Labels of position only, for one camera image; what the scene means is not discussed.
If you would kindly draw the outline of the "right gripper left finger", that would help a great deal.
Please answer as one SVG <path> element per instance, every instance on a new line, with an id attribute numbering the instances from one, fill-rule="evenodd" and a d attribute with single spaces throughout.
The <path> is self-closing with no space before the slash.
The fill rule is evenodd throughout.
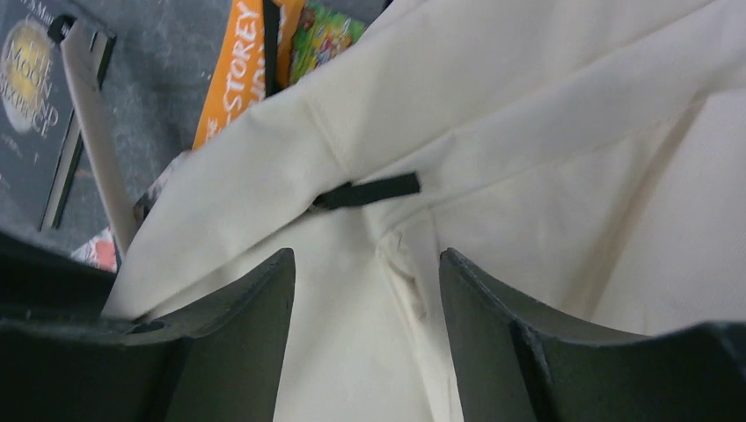
<path id="1" fill-rule="evenodd" d="M 4 421 L 270 421 L 292 250 L 152 321 L 100 312 L 113 275 L 1 237 Z"/>

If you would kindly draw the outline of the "black dark book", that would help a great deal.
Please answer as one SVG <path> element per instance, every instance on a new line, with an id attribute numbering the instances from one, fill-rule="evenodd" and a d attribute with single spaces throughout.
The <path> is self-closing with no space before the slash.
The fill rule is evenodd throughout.
<path id="1" fill-rule="evenodd" d="M 48 30 L 82 24 L 103 83 L 116 36 L 78 1 L 1 3 L 1 186 L 38 231 L 57 229 L 83 149 L 62 52 Z"/>

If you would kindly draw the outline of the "floral cover book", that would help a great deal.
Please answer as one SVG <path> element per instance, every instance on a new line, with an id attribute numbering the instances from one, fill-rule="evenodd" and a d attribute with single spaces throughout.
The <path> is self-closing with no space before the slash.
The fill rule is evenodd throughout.
<path id="1" fill-rule="evenodd" d="M 142 224 L 154 207 L 161 192 L 165 188 L 176 168 L 190 155 L 189 151 L 182 151 L 174 157 L 159 174 L 150 187 L 141 195 L 134 205 L 135 218 Z M 114 241 L 110 227 L 103 229 L 86 244 L 80 246 L 70 255 L 74 260 L 110 273 L 116 273 L 121 263 L 121 256 Z"/>

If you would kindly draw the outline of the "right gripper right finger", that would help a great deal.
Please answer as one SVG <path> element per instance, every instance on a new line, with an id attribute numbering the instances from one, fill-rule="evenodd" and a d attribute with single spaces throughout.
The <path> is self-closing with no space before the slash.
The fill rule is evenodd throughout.
<path id="1" fill-rule="evenodd" d="M 646 337 L 558 311 L 456 250 L 440 257 L 467 421 L 742 421 L 745 326 Z"/>

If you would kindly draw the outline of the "orange cover book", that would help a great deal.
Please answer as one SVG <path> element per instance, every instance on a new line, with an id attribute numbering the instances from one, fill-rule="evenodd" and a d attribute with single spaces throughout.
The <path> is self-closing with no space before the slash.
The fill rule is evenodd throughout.
<path id="1" fill-rule="evenodd" d="M 232 2 L 193 149 L 350 48 L 366 28 L 318 1 Z"/>

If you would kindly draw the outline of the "cream canvas backpack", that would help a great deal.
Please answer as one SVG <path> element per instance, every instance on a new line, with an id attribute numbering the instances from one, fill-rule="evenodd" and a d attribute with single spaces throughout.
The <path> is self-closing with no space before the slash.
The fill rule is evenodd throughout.
<path id="1" fill-rule="evenodd" d="M 395 1 L 170 175 L 101 319 L 296 260 L 277 421 L 461 421 L 438 261 L 583 321 L 745 318 L 742 1 Z"/>

